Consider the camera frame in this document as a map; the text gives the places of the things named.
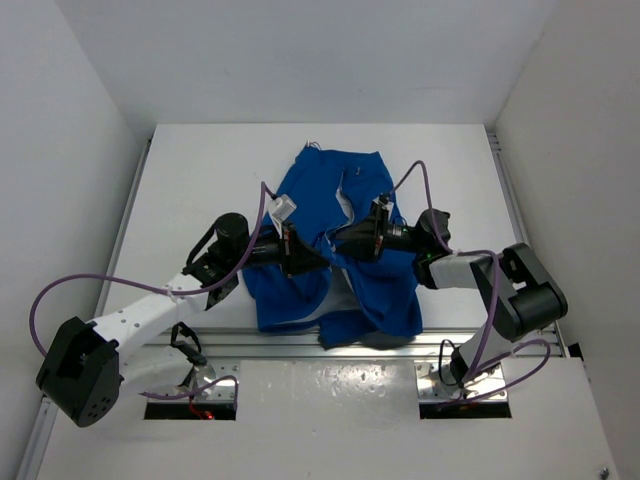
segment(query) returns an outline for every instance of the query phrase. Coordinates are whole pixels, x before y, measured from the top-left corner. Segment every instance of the blue cloth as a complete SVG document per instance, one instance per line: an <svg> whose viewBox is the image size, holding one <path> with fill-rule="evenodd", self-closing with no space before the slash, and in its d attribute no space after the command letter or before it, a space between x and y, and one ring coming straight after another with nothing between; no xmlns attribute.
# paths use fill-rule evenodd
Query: blue cloth
<svg viewBox="0 0 640 480"><path fill-rule="evenodd" d="M358 262L334 253L331 233L348 222L336 192L351 202L354 223L362 221L371 201L391 190L393 183L379 153L348 153L305 147L287 172L278 195L296 203L289 217L300 237L329 259L332 268L346 270L361 310L327 313L304 322L327 295L329 269L287 279L276 266L246 269L244 281L256 300L258 328L263 332L292 332L320 326L326 346L350 343L364 334L382 331L412 337L422 331L422 316L415 294L414 255L385 250L376 263ZM394 206L391 220L400 216ZM263 222L271 224L267 216Z"/></svg>

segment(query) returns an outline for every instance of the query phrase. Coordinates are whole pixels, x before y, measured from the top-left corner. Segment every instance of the white table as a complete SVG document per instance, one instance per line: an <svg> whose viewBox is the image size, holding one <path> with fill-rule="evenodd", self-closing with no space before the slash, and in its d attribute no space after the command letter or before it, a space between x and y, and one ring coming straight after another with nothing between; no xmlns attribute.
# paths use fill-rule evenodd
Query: white table
<svg viewBox="0 0 640 480"><path fill-rule="evenodd" d="M396 180L413 161L423 159L436 207L451 213L453 248L501 250L515 242L481 125L160 125L115 275L162 285L182 269L188 252L219 215L239 212L253 225L260 181L275 190L308 139L326 149L379 151ZM419 170L397 196L404 217L415 222L426 208ZM478 327L486 318L477 292L417 292L425 328ZM114 285L105 311L144 294ZM332 298L332 305L339 303ZM255 303L241 285L196 322L255 329Z"/></svg>
<svg viewBox="0 0 640 480"><path fill-rule="evenodd" d="M324 148L379 150L395 179L422 158L436 207L452 214L454 248L499 250L515 241L482 126L161 125L115 274L161 285L182 268L218 215L238 211L251 224L260 180L276 188L307 140ZM425 208L418 174L398 201L410 221ZM141 295L114 286L106 311ZM427 330L475 328L485 319L477 292L419 289L418 295ZM224 335L254 338L255 306L240 286L198 323L214 337L222 332L219 343ZM283 342L267 338L261 341ZM224 346L215 350L246 358ZM247 348L242 351L255 353ZM57 415L38 478L588 479L603 466L609 478L618 478L577 359L553 358L510 391L513 418L457 421L419 420L410 360L320 360L243 361L235 422L145 421L141 397L120 399L88 429ZM505 361L507 380L537 361Z"/></svg>

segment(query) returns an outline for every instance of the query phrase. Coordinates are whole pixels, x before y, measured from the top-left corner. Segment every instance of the black wire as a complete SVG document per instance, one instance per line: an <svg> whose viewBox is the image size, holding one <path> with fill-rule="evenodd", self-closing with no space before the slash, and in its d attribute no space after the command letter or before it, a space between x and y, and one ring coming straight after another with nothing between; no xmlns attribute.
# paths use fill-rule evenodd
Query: black wire
<svg viewBox="0 0 640 480"><path fill-rule="evenodd" d="M407 219L404 218L402 215L398 215L396 218L393 219L393 224L394 225L397 225L397 223L396 223L397 219L401 219L404 222L404 224L402 225L403 227L406 227L408 225L407 224Z"/></svg>
<svg viewBox="0 0 640 480"><path fill-rule="evenodd" d="M178 339L178 334L181 334L185 338L191 338L193 340L193 343L195 343L196 347L198 348L198 353L202 353L202 345L200 344L198 335L196 335L196 332L194 332L186 323L178 322L173 326L173 328L171 329L170 345L173 346L173 344L176 342L176 340Z"/></svg>
<svg viewBox="0 0 640 480"><path fill-rule="evenodd" d="M209 227L209 230L204 234L204 236L196 243L196 246L193 247L193 250L189 252L189 256L187 257L187 266L191 265L193 261L196 259L196 256L200 253L200 251L205 247L209 240L213 238L213 234L216 233L216 224Z"/></svg>
<svg viewBox="0 0 640 480"><path fill-rule="evenodd" d="M455 349L456 346L453 344L453 342L451 340L449 340L448 338L445 338L444 340L442 340L440 342L440 354L438 355L438 377L440 378L440 381L446 385L447 387L455 387L458 384L457 383L447 383L444 381L444 379L442 378L442 355L444 353L444 345L448 343L449 345L451 345L451 348Z"/></svg>

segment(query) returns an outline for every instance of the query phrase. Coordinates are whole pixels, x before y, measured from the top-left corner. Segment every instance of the metal frame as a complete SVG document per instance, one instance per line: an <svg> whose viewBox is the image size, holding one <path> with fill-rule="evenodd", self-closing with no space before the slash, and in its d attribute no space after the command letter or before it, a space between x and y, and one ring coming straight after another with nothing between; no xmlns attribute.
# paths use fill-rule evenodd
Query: metal frame
<svg viewBox="0 0 640 480"><path fill-rule="evenodd" d="M504 194L505 203L511 219L514 234L518 241L529 243L529 237L522 219L516 195L514 193L513 184L509 177L509 172L503 161L503 153L498 143L498 138L494 133L487 133L489 146L494 158L496 171L500 180L500 185ZM135 197L140 185L144 165L149 154L152 139L145 144L138 161L138 167L135 173L131 191L127 199L125 211L123 213L122 222L118 230L116 242L109 265L108 274L115 271L124 237L126 234L131 211L135 201ZM105 283L102 286L100 297L95 311L95 316L102 315L109 295L110 284ZM336 348L332 350L324 350L318 345L316 334L306 332L301 335L285 335L279 337L271 337L256 332L238 332L238 331L220 331L220 330L200 330L199 336L203 344L204 352L207 357L213 359L213 362L220 364L221 362L237 362L239 359L421 359L433 362L437 360L440 342L443 338L449 338L454 343L463 343L467 338L473 335L471 330L425 330L418 335L412 342L403 345L391 345L389 339L378 339L374 345L353 345L349 347ZM554 323L544 332L544 337L553 345L554 356L568 356L562 336ZM144 348L158 348L161 344L168 344L164 336L160 336L158 340L151 342ZM448 356L450 349L445 349L444 355ZM534 347L523 350L522 356L541 356L542 349L539 351ZM42 400L42 405L35 422L35 426L31 432L27 450L23 457L22 464L18 476L18 480L36 480L47 443L53 430L55 416L58 408L48 399Z"/></svg>

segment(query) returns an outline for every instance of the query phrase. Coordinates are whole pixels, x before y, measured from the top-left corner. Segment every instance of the purple cable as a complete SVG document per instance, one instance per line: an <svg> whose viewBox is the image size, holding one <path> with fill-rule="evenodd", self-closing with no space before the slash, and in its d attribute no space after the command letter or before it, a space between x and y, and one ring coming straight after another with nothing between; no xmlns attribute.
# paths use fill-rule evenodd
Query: purple cable
<svg viewBox="0 0 640 480"><path fill-rule="evenodd" d="M181 400L187 397L193 397L198 395L199 393L204 392L207 388L211 388L223 380L233 380L234 383L234 396L233 396L233 410L238 409L238 379L233 375L225 375L224 377L216 378L212 382L203 385L202 387L198 387L190 392L186 393L178 393L176 395L161 395L159 393L151 393L151 392L143 392L140 395L147 398L153 398L154 400Z"/></svg>
<svg viewBox="0 0 640 480"><path fill-rule="evenodd" d="M210 292L211 290L215 290L216 288L219 288L225 283L227 283L229 280L231 280L234 277L236 273L238 273L238 270L242 268L242 266L245 264L245 262L249 258L249 255L251 255L251 250L253 249L254 245L256 244L256 241L258 240L258 237L260 236L260 224L262 223L262 216L264 215L264 203L265 203L264 195L267 192L271 192L271 190L268 189L267 185L264 182L261 182L258 218L256 219L256 225L255 225L255 228L253 229L253 234L251 235L251 239L249 240L249 245L247 245L247 249L245 250L240 260L238 261L238 264L235 267L233 267L233 269L219 282L216 282L213 285L210 285L206 288L181 291L180 292L181 297L190 296L190 295L199 295L201 293L206 293L206 292ZM68 275L66 277L59 278L55 282L50 283L49 285L47 285L42 289L42 291L38 294L36 299L33 301L33 305L31 305L31 311L29 312L29 331L31 333L31 339L33 340L33 343L35 344L36 348L40 351L42 356L47 355L47 350L42 345L42 342L40 342L40 339L38 338L38 334L36 332L36 310L38 308L38 304L42 300L42 297L44 297L46 293L49 290L51 290L53 287L56 287L61 283L65 283L70 280L76 280L79 278L90 278L94 280L103 280L108 282L120 283L122 285L128 285L130 287L139 288L141 290L146 290L148 292L157 293L160 295L167 295L169 293L166 288L153 287L151 285L146 285L144 283L134 282L132 280L126 280L124 278L112 277L111 275L102 275L97 273L78 273L75 275Z"/></svg>
<svg viewBox="0 0 640 480"><path fill-rule="evenodd" d="M269 187L267 187L267 185L266 185L266 184L264 185L264 191L265 191L265 192L267 192L267 195L269 195L273 200L275 200L276 198L278 198L278 196L277 196L275 193L273 193L273 192L269 189Z"/></svg>
<svg viewBox="0 0 640 480"><path fill-rule="evenodd" d="M427 206L431 211L431 222L433 224L433 230L436 234L436 239L440 246L449 253L453 253L453 250L446 244L443 240L442 235L440 235L440 231L438 230L438 223L436 222L436 215L433 211L433 202L431 201L431 189L429 188L429 175L427 174L427 166L424 164L422 160L417 160L413 162L413 165L407 170L407 173L404 174L404 177L400 179L398 184L393 187L391 190L391 194L395 193L398 188L404 183L404 181L409 177L411 172L415 167L420 165L422 167L422 176L424 177L424 190L427 194ZM485 323L484 330L482 331L482 337L480 338L480 343L478 345L478 350L476 350L476 354L471 361L471 365L469 365L469 369L467 370L466 375L463 377L462 381L466 382L472 379L480 369L478 368L478 364L480 363L480 359L482 358L482 354L489 342L489 336L491 335L491 328L493 327L493 319L496 316L496 309L498 308L498 287L500 282L499 269L496 268L498 265L498 256L495 252L491 250L472 250L469 252L461 252L459 253L461 256L474 256L474 255L489 255L491 257L491 261L493 264L493 290L491 291L491 301L489 302L489 310L487 313L487 321Z"/></svg>
<svg viewBox="0 0 640 480"><path fill-rule="evenodd" d="M441 405L442 406L452 406L452 405L466 405L469 403L473 403L473 402L477 402L478 400L483 400L485 398L489 398L489 397L493 397L495 394L500 393L504 390L507 390L515 385L518 385L519 383L524 382L525 380L531 378L532 376L534 376L536 373L538 373L540 370L542 370L542 367L544 367L547 362L549 361L549 358L551 358L551 345L549 344L549 342L547 342L546 340L543 340L542 338L536 338L534 340L529 340L528 342L523 342L518 344L518 346L516 348L513 349L513 353L516 353L520 350L522 350L525 347L529 347L531 345L543 345L544 347L547 348L547 351L544 354L544 358L542 359L542 361L534 368L532 369L530 372L526 373L525 375L523 375L520 378L517 378L515 380L513 380L512 382L507 383L504 387L502 388L497 388L495 390L491 390L490 392L486 392L483 393L481 395L477 395L475 397L472 398L460 398L457 400L452 400L450 402L444 402ZM492 362L496 362L499 360L502 360L508 356L511 355L511 352L509 353L504 353L502 355L498 355L495 358L492 358L491 360L483 363L480 366L480 370L482 370L483 366L489 365Z"/></svg>

